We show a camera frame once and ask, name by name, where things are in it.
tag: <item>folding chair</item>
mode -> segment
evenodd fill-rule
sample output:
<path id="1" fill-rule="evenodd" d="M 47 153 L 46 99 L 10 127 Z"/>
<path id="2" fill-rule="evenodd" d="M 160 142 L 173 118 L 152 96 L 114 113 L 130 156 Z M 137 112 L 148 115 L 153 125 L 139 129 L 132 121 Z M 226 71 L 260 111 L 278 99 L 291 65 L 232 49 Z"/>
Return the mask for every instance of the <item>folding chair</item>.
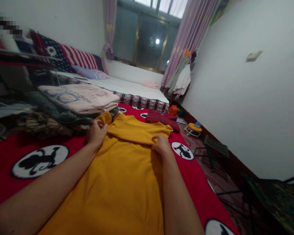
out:
<path id="1" fill-rule="evenodd" d="M 204 140 L 205 147 L 196 147 L 194 150 L 194 157 L 208 157 L 210 161 L 211 166 L 211 172 L 215 172 L 215 158 L 216 157 L 226 157 L 230 159 L 228 147 L 226 145 L 223 145 L 217 141 L 214 141 L 211 139 L 208 135 L 206 135 Z M 198 149 L 206 149 L 208 155 L 196 155 L 196 152 Z M 212 155 L 212 149 L 217 150 L 222 155 Z"/>

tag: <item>pink towel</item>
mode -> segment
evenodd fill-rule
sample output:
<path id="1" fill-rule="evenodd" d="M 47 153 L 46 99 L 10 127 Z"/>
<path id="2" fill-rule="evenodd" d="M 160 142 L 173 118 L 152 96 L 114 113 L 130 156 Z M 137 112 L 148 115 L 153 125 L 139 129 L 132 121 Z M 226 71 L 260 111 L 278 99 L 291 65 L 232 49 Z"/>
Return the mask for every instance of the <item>pink towel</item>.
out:
<path id="1" fill-rule="evenodd" d="M 158 89 L 158 85 L 156 83 L 143 83 L 143 86 Z"/>

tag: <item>forearm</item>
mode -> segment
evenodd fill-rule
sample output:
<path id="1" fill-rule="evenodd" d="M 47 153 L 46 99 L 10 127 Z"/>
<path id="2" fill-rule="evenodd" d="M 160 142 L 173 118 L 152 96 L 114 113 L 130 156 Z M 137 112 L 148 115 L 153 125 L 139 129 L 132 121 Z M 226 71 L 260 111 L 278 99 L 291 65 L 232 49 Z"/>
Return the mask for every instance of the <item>forearm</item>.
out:
<path id="1" fill-rule="evenodd" d="M 162 156 L 165 234 L 202 234 L 204 230 L 173 152 Z"/>
<path id="2" fill-rule="evenodd" d="M 98 151 L 86 145 L 0 205 L 0 234 L 35 234 L 82 177 Z"/>

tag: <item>yellow shirt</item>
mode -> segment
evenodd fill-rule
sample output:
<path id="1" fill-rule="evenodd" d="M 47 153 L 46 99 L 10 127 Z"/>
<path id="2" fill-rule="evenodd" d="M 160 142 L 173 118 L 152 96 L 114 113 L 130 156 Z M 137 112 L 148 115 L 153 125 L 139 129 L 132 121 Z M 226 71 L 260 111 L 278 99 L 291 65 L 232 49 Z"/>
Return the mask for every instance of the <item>yellow shirt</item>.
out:
<path id="1" fill-rule="evenodd" d="M 163 234 L 162 161 L 151 146 L 169 125 L 105 112 L 107 136 L 40 234 Z"/>

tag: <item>hand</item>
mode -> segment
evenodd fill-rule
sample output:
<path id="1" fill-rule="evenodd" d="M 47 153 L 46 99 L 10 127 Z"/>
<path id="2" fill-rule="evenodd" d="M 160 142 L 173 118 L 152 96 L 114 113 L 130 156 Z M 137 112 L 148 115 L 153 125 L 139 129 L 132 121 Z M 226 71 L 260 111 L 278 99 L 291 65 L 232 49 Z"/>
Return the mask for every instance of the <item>hand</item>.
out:
<path id="1" fill-rule="evenodd" d="M 105 139 L 107 129 L 108 125 L 103 125 L 101 120 L 93 120 L 86 134 L 88 144 L 92 144 L 96 148 L 99 148 Z"/>
<path id="2" fill-rule="evenodd" d="M 162 156 L 172 153 L 171 145 L 169 144 L 167 137 L 158 134 L 152 138 L 152 140 L 154 139 L 158 139 L 158 142 L 151 147 L 152 150 L 156 150 Z"/>

